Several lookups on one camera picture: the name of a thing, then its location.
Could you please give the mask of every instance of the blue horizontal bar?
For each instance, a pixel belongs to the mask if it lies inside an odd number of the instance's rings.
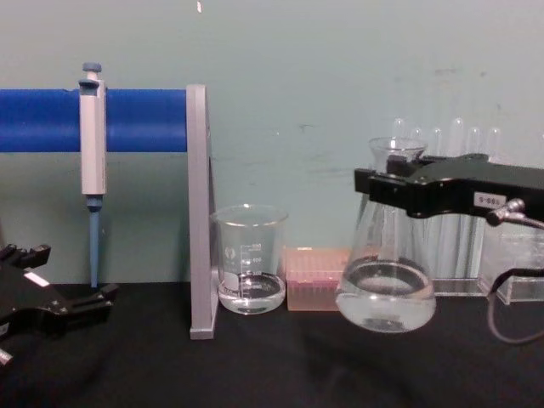
[[[186,152],[184,89],[108,89],[112,152]],[[79,92],[1,89],[0,152],[78,152]]]

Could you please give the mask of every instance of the gray vertical post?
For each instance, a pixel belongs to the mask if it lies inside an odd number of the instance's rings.
[[[210,127],[204,85],[186,88],[187,162],[190,232],[190,338],[213,338],[218,308],[218,272],[213,260],[215,234],[210,214],[215,211],[210,159]]]

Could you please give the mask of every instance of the black table surface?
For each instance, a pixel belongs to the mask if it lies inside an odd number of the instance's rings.
[[[73,287],[63,288],[68,292]],[[123,285],[107,323],[0,347],[0,407],[542,407],[544,341],[499,343],[483,298],[441,298],[423,328],[364,331],[338,313],[219,310],[189,340],[188,284]],[[501,307],[505,331],[544,326],[544,304]]]

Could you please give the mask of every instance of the flask neck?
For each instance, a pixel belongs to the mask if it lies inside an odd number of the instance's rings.
[[[369,145],[374,155],[374,170],[387,172],[390,156],[405,157],[408,162],[416,160],[427,148],[427,143],[417,139],[378,138],[372,139]]]

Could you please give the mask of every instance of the pink pipette tip box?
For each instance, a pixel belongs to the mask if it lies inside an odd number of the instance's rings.
[[[348,262],[349,249],[287,248],[283,265],[287,308],[291,311],[335,311],[334,293]]]

